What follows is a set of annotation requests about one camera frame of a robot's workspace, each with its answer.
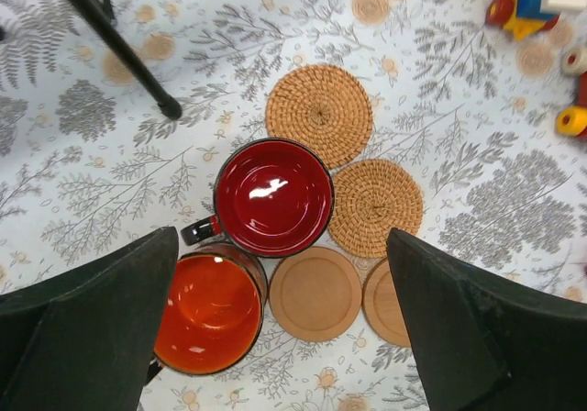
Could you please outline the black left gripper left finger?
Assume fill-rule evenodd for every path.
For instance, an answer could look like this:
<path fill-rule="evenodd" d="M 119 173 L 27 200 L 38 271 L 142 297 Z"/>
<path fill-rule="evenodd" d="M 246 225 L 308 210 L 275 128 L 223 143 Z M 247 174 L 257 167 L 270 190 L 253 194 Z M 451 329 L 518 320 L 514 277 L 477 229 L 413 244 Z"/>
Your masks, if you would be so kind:
<path fill-rule="evenodd" d="M 2 295 L 2 409 L 137 409 L 178 249 L 175 228 L 158 228 Z"/>

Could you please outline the red cup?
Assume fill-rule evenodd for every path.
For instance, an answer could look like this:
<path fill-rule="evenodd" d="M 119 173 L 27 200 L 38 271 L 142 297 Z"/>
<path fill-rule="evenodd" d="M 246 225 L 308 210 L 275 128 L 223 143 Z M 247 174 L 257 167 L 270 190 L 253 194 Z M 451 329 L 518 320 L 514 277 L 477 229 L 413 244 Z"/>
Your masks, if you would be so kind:
<path fill-rule="evenodd" d="M 180 234 L 187 246 L 224 234 L 248 253 L 284 258 L 316 243 L 334 205 L 333 180 L 314 152 L 290 139 L 259 139 L 222 165 L 213 214 Z"/>

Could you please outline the light wooden coaster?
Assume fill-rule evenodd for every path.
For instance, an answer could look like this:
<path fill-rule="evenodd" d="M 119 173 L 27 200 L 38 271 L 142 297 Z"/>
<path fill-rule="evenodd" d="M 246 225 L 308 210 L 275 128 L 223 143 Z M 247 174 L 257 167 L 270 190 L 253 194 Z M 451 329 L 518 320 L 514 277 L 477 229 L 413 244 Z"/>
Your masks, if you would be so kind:
<path fill-rule="evenodd" d="M 360 277 L 339 252 L 311 247 L 276 266 L 269 301 L 287 333 L 308 342 L 329 341 L 343 334 L 359 314 Z"/>
<path fill-rule="evenodd" d="M 395 346 L 411 347 L 386 259 L 378 262 L 367 276 L 362 306 L 368 324 L 381 339 Z"/>

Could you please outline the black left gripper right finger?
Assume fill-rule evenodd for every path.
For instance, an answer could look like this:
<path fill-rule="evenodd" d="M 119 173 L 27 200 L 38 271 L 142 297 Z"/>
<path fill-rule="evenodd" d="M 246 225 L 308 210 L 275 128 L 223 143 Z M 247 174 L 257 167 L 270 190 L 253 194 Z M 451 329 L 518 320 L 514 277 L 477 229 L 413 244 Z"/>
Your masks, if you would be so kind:
<path fill-rule="evenodd" d="M 394 228 L 387 257 L 432 410 L 583 410 L 586 306 Z"/>

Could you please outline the orange cup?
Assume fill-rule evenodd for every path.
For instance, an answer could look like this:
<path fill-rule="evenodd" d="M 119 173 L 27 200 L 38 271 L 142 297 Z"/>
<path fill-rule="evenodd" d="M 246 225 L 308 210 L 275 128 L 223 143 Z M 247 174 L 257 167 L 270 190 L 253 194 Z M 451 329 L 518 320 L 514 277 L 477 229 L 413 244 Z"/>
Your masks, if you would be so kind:
<path fill-rule="evenodd" d="M 184 254 L 167 296 L 156 361 L 187 375 L 235 365 L 260 334 L 268 288 L 259 259 L 233 244 L 213 242 Z"/>

